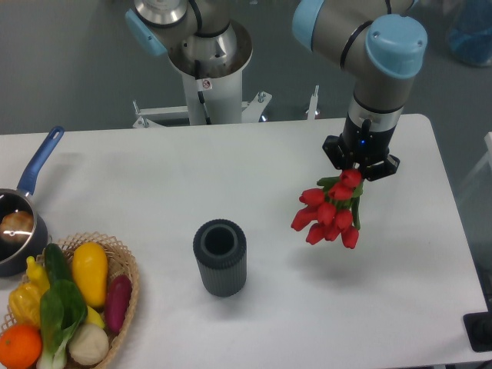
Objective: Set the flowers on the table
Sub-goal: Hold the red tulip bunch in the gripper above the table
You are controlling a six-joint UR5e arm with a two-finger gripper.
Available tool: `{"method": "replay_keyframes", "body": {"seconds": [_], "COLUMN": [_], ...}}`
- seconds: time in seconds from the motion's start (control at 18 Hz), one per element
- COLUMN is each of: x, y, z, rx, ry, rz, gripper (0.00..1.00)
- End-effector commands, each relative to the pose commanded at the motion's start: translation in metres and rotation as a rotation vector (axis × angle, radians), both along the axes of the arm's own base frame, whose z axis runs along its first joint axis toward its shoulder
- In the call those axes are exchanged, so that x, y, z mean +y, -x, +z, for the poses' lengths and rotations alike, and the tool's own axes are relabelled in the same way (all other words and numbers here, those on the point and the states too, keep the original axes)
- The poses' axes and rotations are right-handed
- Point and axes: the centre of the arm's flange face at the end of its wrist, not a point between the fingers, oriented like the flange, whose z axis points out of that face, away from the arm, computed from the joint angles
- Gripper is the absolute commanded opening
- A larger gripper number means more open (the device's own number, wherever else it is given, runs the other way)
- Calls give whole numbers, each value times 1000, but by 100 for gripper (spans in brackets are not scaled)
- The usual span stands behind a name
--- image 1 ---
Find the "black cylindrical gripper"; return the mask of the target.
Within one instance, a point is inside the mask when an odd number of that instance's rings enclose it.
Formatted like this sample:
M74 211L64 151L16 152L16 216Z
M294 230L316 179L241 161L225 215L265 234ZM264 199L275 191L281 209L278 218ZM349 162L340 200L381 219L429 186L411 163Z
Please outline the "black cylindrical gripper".
M341 136L328 135L322 145L324 153L338 170L364 167L363 177L377 181L394 175L401 163L391 155L389 144L396 126L375 131L377 123L370 119L356 122L347 115Z

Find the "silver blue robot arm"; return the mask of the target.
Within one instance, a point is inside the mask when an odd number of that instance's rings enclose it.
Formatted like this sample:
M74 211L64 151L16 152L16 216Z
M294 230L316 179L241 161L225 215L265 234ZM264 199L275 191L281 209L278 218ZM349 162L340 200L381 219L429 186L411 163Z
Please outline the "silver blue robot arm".
M300 44L357 80L344 130L328 136L323 149L335 168L358 167L368 181L393 175L400 164L389 144L427 46L424 27L407 16L411 6L302 1L292 20ZM252 41L228 2L136 1L125 21L143 49L167 55L181 73L192 125L245 120L242 72Z

